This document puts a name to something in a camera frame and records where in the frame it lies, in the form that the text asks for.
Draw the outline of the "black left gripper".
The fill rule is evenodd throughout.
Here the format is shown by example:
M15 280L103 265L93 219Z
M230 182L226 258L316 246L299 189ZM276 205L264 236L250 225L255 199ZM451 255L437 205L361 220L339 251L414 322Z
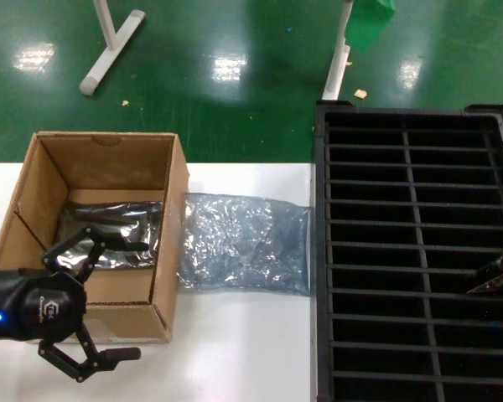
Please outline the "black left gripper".
M66 270L58 256L90 239L93 246L77 273ZM0 340L39 342L39 356L78 383L98 372L110 372L120 362L139 360L139 348L109 348L98 351L83 316L86 314L84 284L106 250L148 251L143 242L129 242L120 234L85 227L43 253L43 270L0 271ZM75 334L86 355L82 363L58 349L59 343Z

